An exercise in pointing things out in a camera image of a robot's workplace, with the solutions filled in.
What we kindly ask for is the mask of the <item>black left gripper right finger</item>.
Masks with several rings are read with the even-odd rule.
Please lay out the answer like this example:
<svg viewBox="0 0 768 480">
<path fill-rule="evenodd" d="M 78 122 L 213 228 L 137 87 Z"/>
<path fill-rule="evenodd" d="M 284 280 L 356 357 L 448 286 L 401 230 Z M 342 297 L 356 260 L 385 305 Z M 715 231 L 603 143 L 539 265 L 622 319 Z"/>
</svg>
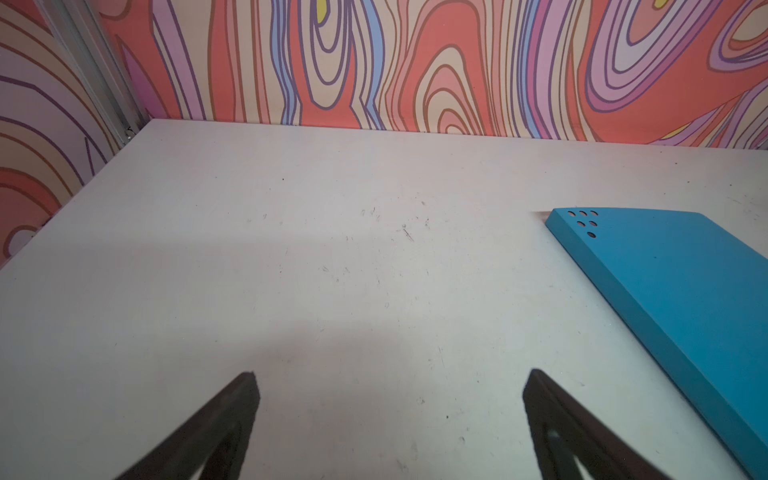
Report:
<svg viewBox="0 0 768 480">
<path fill-rule="evenodd" d="M 544 479 L 666 479 L 540 369 L 523 390 L 534 451 Z"/>
</svg>

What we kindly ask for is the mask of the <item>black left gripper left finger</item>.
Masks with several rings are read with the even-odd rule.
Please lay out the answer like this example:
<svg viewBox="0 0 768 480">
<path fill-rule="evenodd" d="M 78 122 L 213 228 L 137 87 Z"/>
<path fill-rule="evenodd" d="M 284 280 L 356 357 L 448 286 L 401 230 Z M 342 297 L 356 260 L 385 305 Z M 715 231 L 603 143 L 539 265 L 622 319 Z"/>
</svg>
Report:
<svg viewBox="0 0 768 480">
<path fill-rule="evenodd" d="M 242 372 L 121 479 L 237 479 L 260 402 L 257 379 Z"/>
</svg>

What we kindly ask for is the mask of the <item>blue file folder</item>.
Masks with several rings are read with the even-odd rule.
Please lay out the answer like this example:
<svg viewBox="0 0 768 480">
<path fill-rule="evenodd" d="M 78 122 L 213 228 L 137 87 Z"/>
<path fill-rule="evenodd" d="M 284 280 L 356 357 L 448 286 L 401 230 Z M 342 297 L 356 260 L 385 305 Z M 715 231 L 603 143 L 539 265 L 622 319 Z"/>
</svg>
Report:
<svg viewBox="0 0 768 480">
<path fill-rule="evenodd" d="M 545 224 L 749 476 L 765 478 L 765 257 L 695 212 L 558 208 Z"/>
</svg>

